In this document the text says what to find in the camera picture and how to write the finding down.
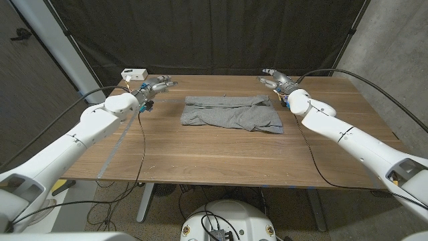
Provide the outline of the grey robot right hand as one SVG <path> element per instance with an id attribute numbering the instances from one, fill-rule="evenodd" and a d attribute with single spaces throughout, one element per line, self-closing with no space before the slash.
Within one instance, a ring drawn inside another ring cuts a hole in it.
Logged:
<path id="1" fill-rule="evenodd" d="M 267 88 L 276 90 L 277 92 L 285 95 L 290 95 L 293 91 L 298 89 L 297 83 L 295 83 L 289 76 L 286 76 L 277 70 L 266 68 L 263 69 L 262 72 L 273 77 L 273 80 L 268 80 L 260 76 L 257 77 L 257 80 Z"/>

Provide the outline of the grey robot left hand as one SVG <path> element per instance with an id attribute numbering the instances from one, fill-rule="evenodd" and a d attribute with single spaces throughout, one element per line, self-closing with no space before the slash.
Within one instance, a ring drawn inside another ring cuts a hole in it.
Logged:
<path id="1" fill-rule="evenodd" d="M 158 76 L 145 80 L 140 91 L 145 100 L 153 99 L 158 93 L 167 92 L 168 87 L 176 86 L 178 82 L 172 81 L 170 76 Z"/>

